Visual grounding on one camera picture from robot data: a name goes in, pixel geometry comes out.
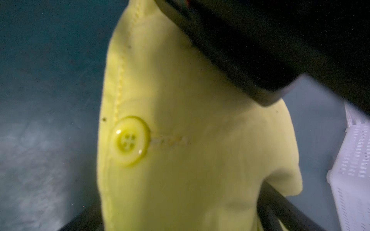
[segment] stitching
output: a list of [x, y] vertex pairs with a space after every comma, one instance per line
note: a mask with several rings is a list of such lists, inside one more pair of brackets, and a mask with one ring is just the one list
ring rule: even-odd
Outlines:
[[[129, 41], [129, 37], [132, 33], [132, 29], [134, 27], [134, 25], [136, 24], [137, 20], [139, 19], [139, 13], [140, 13], [140, 10], [141, 10], [141, 4], [140, 4], [140, 0], [136, 2], [136, 5], [135, 5], [135, 14], [134, 14], [134, 17], [133, 19], [131, 20], [131, 25], [129, 26], [129, 29], [128, 29], [128, 32], [127, 34], [125, 35], [125, 43], [123, 45], [123, 50], [122, 50], [122, 54], [120, 55], [120, 59], [118, 60], [118, 63], [120, 64], [120, 66], [118, 66], [117, 68], [119, 69], [118, 71], [118, 83], [117, 83], [117, 89], [116, 89], [116, 92], [117, 92], [117, 95], [116, 95], [116, 99], [115, 99], [115, 103], [114, 103], [114, 110], [113, 110], [113, 124], [116, 124], [117, 121], [118, 121], [118, 109], [119, 109], [119, 105], [122, 103], [122, 88], [123, 88], [123, 75], [125, 73], [125, 64], [126, 64], [126, 58], [125, 58], [125, 55], [127, 53], [127, 45], [128, 45], [128, 41]], [[111, 163], [112, 163], [112, 158], [111, 156], [108, 154], [108, 155], [105, 155], [105, 163], [107, 164], [107, 166], [103, 169], [103, 176], [106, 176], [106, 179], [110, 179], [109, 177], [109, 169], [111, 168]], [[107, 220], [108, 220], [108, 224], [105, 224], [106, 226], [110, 226], [109, 230], [116, 230], [114, 224], [111, 222], [112, 220], [112, 198], [111, 198], [111, 193], [109, 191], [109, 187], [108, 187], [108, 180], [104, 181], [105, 184], [104, 184], [104, 188], [106, 189], [106, 192], [105, 192], [105, 195], [106, 195], [106, 207], [107, 207], [107, 213], [105, 213], [106, 215], [108, 215], [107, 217]]]

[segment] plastic crate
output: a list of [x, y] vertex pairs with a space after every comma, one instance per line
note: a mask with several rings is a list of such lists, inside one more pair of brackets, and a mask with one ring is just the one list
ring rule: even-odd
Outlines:
[[342, 231], [370, 231], [370, 123], [348, 104], [346, 114], [349, 127], [327, 181]]

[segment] teal surface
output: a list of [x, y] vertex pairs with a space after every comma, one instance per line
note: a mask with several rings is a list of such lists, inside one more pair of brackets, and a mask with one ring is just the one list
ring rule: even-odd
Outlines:
[[105, 57], [126, 5], [0, 1], [0, 230], [58, 230], [98, 200]]

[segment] button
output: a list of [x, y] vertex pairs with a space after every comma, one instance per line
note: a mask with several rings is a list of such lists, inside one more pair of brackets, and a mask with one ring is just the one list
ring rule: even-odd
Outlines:
[[147, 124], [139, 117], [126, 117], [112, 131], [110, 153], [118, 162], [130, 165], [145, 155], [149, 142]]

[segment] yellow garment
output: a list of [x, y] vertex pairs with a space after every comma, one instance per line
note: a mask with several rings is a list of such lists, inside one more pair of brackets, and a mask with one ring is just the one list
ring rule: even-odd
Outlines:
[[[115, 147], [132, 136], [137, 159]], [[283, 100], [252, 101], [153, 0], [131, 0], [109, 44], [97, 172], [106, 231], [261, 230], [263, 180], [302, 189]]]

